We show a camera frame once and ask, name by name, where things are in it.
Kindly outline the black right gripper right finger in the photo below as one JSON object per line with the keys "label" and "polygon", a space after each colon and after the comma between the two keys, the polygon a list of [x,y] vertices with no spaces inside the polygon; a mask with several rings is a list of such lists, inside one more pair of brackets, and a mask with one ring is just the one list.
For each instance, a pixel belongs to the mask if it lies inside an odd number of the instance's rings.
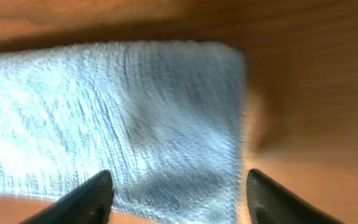
{"label": "black right gripper right finger", "polygon": [[258,169],[248,172],[246,194],[252,224],[341,224]]}

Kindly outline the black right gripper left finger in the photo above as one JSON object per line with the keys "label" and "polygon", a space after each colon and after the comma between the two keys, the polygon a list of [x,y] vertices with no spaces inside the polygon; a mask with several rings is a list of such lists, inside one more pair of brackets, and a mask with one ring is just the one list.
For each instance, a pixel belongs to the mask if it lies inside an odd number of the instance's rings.
{"label": "black right gripper left finger", "polygon": [[114,198],[112,177],[102,170],[24,224],[107,224]]}

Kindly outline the blue microfiber cloth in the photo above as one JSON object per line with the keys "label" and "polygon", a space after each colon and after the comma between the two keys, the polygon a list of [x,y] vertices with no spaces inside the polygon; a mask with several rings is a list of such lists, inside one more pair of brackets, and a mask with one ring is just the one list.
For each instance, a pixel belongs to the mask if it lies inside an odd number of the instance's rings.
{"label": "blue microfiber cloth", "polygon": [[235,223],[244,78],[212,42],[0,54],[0,194],[57,199],[108,170],[115,209]]}

